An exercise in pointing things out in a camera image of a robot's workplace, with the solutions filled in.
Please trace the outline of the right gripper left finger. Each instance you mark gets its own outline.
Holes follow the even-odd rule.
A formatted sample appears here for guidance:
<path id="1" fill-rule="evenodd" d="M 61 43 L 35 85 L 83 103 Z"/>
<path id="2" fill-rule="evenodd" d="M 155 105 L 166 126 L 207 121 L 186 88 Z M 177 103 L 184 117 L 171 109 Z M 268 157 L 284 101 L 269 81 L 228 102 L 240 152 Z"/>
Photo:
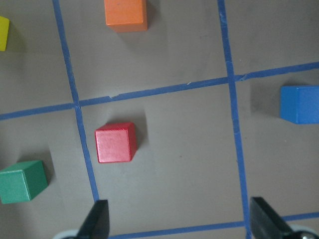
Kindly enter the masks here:
<path id="1" fill-rule="evenodd" d="M 77 239 L 107 239 L 110 233 L 108 200 L 94 203 L 84 223 L 79 229 Z"/>

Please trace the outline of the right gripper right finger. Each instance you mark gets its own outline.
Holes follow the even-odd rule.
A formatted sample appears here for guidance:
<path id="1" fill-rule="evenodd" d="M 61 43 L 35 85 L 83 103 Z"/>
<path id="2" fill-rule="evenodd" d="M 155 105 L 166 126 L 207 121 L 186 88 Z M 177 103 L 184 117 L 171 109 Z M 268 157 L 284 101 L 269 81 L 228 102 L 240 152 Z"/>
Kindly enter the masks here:
<path id="1" fill-rule="evenodd" d="M 292 228 L 262 197 L 250 199 L 250 228 L 256 239 L 291 239 Z"/>

